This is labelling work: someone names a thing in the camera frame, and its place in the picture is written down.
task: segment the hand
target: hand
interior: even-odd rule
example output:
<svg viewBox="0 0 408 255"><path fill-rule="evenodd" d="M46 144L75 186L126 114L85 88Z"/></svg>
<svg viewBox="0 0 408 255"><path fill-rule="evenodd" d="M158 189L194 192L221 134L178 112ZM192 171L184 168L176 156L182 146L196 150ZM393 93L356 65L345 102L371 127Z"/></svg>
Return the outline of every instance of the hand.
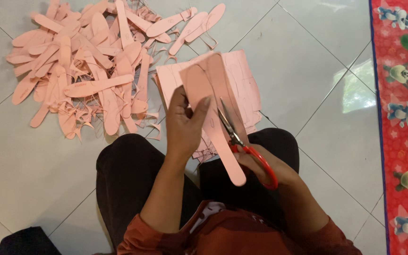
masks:
<svg viewBox="0 0 408 255"><path fill-rule="evenodd" d="M298 174L283 160L278 159L275 155L271 154L268 150L258 144L247 144L248 147L254 147L267 161L267 163L272 168L275 176L280 185L291 185L295 183L296 180L300 179ZM261 183L270 183L270 177L265 172L264 167L259 162L259 160L243 151L241 146L237 145L239 153L234 153L235 159L239 164L248 167L251 171L256 174Z"/></svg>
<svg viewBox="0 0 408 255"><path fill-rule="evenodd" d="M187 163L201 142L201 128L210 105L210 97L201 99L193 113L188 108L184 86L174 90L166 114L168 148L166 158Z"/></svg>

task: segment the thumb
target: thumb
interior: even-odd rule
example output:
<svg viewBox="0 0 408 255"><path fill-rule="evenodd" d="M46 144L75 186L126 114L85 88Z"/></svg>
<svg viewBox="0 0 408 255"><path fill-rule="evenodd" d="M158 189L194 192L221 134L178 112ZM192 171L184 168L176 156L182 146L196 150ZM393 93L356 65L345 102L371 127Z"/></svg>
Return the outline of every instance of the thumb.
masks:
<svg viewBox="0 0 408 255"><path fill-rule="evenodd" d="M211 98L209 96L201 99L201 101L198 103L198 106L196 106L195 110L193 111L193 116L190 120L193 126L202 128L207 115L208 107L210 106L210 101Z"/></svg>

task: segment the black fabric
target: black fabric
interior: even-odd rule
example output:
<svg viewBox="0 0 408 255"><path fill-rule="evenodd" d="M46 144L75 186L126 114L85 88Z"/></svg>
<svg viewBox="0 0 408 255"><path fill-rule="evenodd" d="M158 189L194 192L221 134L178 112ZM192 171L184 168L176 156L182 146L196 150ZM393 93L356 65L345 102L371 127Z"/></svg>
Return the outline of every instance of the black fabric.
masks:
<svg viewBox="0 0 408 255"><path fill-rule="evenodd" d="M164 160L165 155L138 134L117 138L98 156L97 203L115 249L128 224L141 212ZM185 176L180 227L201 201L199 188Z"/></svg>
<svg viewBox="0 0 408 255"><path fill-rule="evenodd" d="M298 146L289 132L266 128L248 135L248 139L298 172ZM122 242L130 221L141 212L164 159L160 151L136 134L117 138L100 153L97 203L115 249ZM202 200L211 199L254 212L284 229L277 193L265 189L253 173L246 178L244 186L234 186L220 159L200 166L201 190L185 176L180 227L193 216Z"/></svg>
<svg viewBox="0 0 408 255"><path fill-rule="evenodd" d="M41 227L30 227L6 236L0 255L61 255Z"/></svg>

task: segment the red mat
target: red mat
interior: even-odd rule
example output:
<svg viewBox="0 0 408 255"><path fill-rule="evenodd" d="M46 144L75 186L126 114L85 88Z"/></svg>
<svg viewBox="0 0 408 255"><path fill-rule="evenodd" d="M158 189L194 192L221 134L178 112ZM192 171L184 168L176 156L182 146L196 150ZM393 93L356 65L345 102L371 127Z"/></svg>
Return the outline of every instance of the red mat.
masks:
<svg viewBox="0 0 408 255"><path fill-rule="evenodd" d="M408 255L408 0L371 0L371 24L387 247Z"/></svg>

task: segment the knee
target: knee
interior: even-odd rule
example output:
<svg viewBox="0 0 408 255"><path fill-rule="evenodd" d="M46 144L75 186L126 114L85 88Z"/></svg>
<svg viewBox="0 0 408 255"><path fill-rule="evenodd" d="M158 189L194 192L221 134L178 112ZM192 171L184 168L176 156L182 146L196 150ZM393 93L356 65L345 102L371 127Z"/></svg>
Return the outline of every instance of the knee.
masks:
<svg viewBox="0 0 408 255"><path fill-rule="evenodd" d="M265 132L268 137L278 143L287 144L290 148L298 149L298 144L295 137L284 129L269 127L261 131Z"/></svg>
<svg viewBox="0 0 408 255"><path fill-rule="evenodd" d="M120 147L120 146L136 146L142 143L147 142L146 139L143 136L140 136L139 134L125 134L123 136L118 137L114 142L113 146L114 147Z"/></svg>
<svg viewBox="0 0 408 255"><path fill-rule="evenodd" d="M97 158L97 166L104 168L106 162L114 161L119 157L126 158L128 154L132 155L134 152L139 151L139 148L142 148L145 143L149 142L138 134L120 136L100 152Z"/></svg>

